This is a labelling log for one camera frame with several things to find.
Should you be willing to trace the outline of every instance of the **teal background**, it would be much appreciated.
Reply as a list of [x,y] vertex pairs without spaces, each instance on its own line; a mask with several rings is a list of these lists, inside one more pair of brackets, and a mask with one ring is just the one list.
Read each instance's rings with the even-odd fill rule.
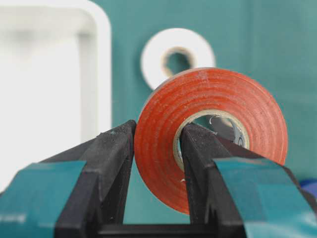
[[[216,66],[261,83],[280,105],[289,135],[288,166],[298,179],[317,170],[317,1],[94,0],[112,27],[112,120],[139,116],[151,93],[140,71],[148,39],[183,27],[209,41]],[[187,223],[146,188],[135,163],[125,223]]]
[[53,238],[55,223],[86,161],[30,164],[0,196],[4,238]]

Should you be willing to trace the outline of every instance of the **clamp jaw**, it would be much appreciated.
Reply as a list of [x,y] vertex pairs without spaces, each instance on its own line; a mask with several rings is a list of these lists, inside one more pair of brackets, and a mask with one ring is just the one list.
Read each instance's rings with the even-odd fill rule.
[[[193,123],[184,127],[180,137],[191,224],[123,225],[134,156],[135,127],[136,123],[130,120],[100,134],[93,140],[40,162],[41,165],[85,162],[58,218],[52,224],[52,237],[247,237],[241,211],[230,193],[223,174],[217,167],[216,159],[240,157],[257,160],[261,156]],[[288,168],[284,166],[281,168],[316,216],[316,200],[309,193],[301,190]],[[31,173],[28,176],[33,178],[38,176],[37,179],[41,180],[40,174]],[[42,200],[42,194],[36,193],[36,195],[43,201],[38,205],[41,206],[38,209],[46,210],[55,203],[53,199]],[[13,229],[6,230],[8,225],[12,225],[12,220],[8,219],[7,210],[1,207],[6,197],[20,197],[20,202],[24,200],[18,190],[7,189],[0,194],[0,234],[5,233],[7,237],[13,238],[24,237],[24,234]],[[11,200],[10,207],[13,214],[15,207],[18,207],[17,200]],[[36,224],[40,226],[41,220],[38,220]]]

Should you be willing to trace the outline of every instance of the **black rubber jaw pad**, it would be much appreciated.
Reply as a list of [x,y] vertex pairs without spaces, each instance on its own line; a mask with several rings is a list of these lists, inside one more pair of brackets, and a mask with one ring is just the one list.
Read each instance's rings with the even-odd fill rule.
[[130,120],[42,161],[87,161],[56,222],[54,237],[87,238],[102,224],[122,224],[135,127],[135,121]]
[[[191,223],[210,224],[218,237],[246,237],[242,218],[213,159],[263,156],[193,123],[184,127],[180,141]],[[288,168],[282,167],[317,215],[316,200],[301,190]]]

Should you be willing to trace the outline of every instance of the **tape core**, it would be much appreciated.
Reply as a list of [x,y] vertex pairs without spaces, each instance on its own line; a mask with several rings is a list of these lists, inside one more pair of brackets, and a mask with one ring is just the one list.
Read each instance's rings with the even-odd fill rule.
[[250,147],[249,135],[247,133],[247,130],[234,115],[228,112],[216,110],[216,109],[203,110],[203,111],[194,113],[191,116],[187,117],[183,121],[183,123],[178,127],[173,139],[173,156],[177,165],[182,171],[184,171],[183,158],[182,158],[181,152],[178,149],[178,141],[179,141],[180,134],[182,132],[182,129],[185,127],[185,125],[203,116],[211,116],[211,118],[220,117],[220,118],[229,119],[229,121],[232,123],[232,126],[234,128],[235,136],[238,135],[238,137],[239,138],[241,137],[242,141],[244,142],[243,147],[246,149],[249,149]]

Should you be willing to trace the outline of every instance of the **tape roll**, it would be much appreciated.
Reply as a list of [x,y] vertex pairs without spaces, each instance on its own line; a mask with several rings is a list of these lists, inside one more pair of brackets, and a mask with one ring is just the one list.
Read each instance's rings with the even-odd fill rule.
[[201,35],[184,28],[166,29],[151,37],[142,52],[141,70],[150,88],[172,76],[166,63],[173,53],[184,54],[191,68],[215,67],[212,48]]
[[135,132],[135,160],[150,191],[167,206],[189,213],[184,173],[173,154],[184,121],[216,110],[236,118],[246,130],[249,149],[284,164],[287,128],[268,91],[239,73],[217,68],[190,69],[175,75],[148,98]]

